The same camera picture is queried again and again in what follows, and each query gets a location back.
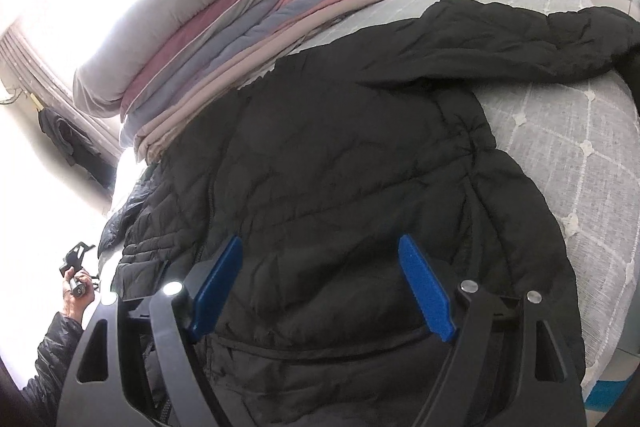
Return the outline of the person's left forearm sleeve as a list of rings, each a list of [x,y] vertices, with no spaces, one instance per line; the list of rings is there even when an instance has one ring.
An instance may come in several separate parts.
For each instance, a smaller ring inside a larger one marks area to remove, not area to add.
[[[65,378],[84,330],[58,312],[37,348],[36,376],[21,390],[29,410],[43,425],[55,426]]]

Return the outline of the person's left hand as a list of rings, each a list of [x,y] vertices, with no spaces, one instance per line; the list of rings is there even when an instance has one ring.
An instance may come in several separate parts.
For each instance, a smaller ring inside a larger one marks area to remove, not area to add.
[[[81,296],[74,293],[70,283],[76,281],[84,286],[85,290]],[[60,313],[63,317],[72,319],[81,324],[85,311],[94,301],[93,280],[85,269],[76,272],[74,268],[68,269],[64,273],[64,283],[62,286],[63,302]]]

